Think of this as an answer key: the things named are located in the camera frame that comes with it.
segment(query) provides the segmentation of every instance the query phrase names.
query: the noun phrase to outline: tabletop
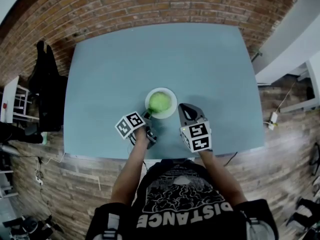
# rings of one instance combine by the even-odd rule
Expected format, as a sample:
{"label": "tabletop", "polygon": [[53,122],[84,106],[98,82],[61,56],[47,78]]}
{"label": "tabletop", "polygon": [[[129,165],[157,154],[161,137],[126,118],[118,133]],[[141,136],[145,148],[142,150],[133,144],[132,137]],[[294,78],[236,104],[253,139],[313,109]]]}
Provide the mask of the tabletop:
{"label": "tabletop", "polygon": [[[64,151],[127,159],[132,149],[115,129],[124,115],[145,111],[154,88],[172,90],[178,104],[202,109],[215,155],[264,145],[254,70],[237,27],[173,23],[124,29],[76,45],[64,108]],[[196,157],[180,137],[178,109],[153,119],[158,142],[147,159]]]}

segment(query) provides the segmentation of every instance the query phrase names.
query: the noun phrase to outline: printed graphic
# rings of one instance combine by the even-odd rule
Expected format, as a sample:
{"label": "printed graphic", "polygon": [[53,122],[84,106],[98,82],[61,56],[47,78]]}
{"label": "printed graphic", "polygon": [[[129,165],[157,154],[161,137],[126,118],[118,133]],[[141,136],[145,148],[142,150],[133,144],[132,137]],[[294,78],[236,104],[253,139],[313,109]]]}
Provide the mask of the printed graphic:
{"label": "printed graphic", "polygon": [[208,132],[207,132],[205,124],[201,123],[201,124],[197,124],[195,126],[191,126],[190,127],[190,134],[191,134],[191,138],[194,138],[194,137],[206,135],[206,134],[208,134]]}
{"label": "printed graphic", "polygon": [[125,137],[127,132],[131,130],[130,126],[127,125],[127,122],[124,119],[122,119],[116,127],[123,137]]}
{"label": "printed graphic", "polygon": [[189,140],[188,140],[187,136],[184,135],[183,132],[181,132],[181,133],[182,133],[182,139],[183,139],[184,143],[185,143],[185,144],[189,147],[189,149],[190,149],[190,143],[189,143]]}
{"label": "printed graphic", "polygon": [[130,115],[127,115],[126,117],[129,122],[132,124],[134,128],[138,127],[139,125],[142,125],[144,122],[140,119],[140,116],[137,113],[133,113]]}
{"label": "printed graphic", "polygon": [[193,140],[192,145],[194,151],[209,148],[209,137]]}
{"label": "printed graphic", "polygon": [[195,171],[176,165],[147,188],[142,212],[189,211],[223,201],[225,199]]}

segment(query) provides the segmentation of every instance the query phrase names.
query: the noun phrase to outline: cable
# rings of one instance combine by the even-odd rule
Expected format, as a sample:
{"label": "cable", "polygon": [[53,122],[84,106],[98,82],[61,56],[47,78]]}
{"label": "cable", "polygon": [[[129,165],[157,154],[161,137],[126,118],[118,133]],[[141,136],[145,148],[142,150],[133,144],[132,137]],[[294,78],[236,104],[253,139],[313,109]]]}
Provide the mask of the cable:
{"label": "cable", "polygon": [[288,93],[286,94],[286,96],[284,97],[283,101],[280,103],[280,105],[278,106],[278,108],[276,109],[275,113],[277,113],[277,111],[279,110],[279,108],[281,107],[282,103],[284,103],[284,101],[286,100],[287,96],[289,95],[289,93],[291,92],[292,88],[294,87],[294,85],[296,84],[297,81],[295,81],[292,85],[290,90],[288,91]]}
{"label": "cable", "polygon": [[229,161],[226,162],[226,164],[224,165],[224,167],[226,167],[226,166],[230,163],[230,161],[231,161],[237,154],[238,154],[238,152],[235,152],[235,154],[229,159]]}
{"label": "cable", "polygon": [[58,162],[58,163],[61,163],[62,159],[64,159],[65,154],[66,154],[66,152],[64,152],[64,154],[63,154],[63,156],[61,157],[61,160],[60,160],[60,161],[58,161],[58,160],[56,160],[56,159],[54,159],[54,158],[52,158],[52,157],[49,159],[48,162],[44,162],[42,159],[41,159],[41,161],[44,162],[45,165],[47,165],[47,164],[50,162],[51,159],[54,160],[54,161],[56,161],[56,162]]}
{"label": "cable", "polygon": [[143,161],[143,164],[144,164],[144,166],[145,166],[146,171],[148,171],[148,167],[147,167],[145,161]]}

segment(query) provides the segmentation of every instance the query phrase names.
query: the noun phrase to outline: tennis ball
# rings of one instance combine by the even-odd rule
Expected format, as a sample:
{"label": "tennis ball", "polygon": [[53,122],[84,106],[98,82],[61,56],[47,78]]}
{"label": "tennis ball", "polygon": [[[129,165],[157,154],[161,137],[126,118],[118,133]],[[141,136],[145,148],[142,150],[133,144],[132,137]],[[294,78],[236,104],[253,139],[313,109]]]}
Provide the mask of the tennis ball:
{"label": "tennis ball", "polygon": [[171,98],[162,91],[157,91],[151,95],[149,100],[149,109],[152,112],[160,113],[171,107]]}

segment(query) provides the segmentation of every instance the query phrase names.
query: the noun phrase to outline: forearm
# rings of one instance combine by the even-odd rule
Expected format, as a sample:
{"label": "forearm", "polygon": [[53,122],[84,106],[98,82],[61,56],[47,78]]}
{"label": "forearm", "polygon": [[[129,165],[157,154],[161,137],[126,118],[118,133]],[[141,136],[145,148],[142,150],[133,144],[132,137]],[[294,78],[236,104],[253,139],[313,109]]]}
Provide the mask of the forearm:
{"label": "forearm", "polygon": [[129,206],[132,204],[139,185],[147,146],[148,143],[142,142],[134,145],[124,168],[114,183],[110,203],[123,203]]}
{"label": "forearm", "polygon": [[200,151],[200,157],[213,183],[221,195],[232,205],[246,202],[247,199],[238,181],[208,150]]}

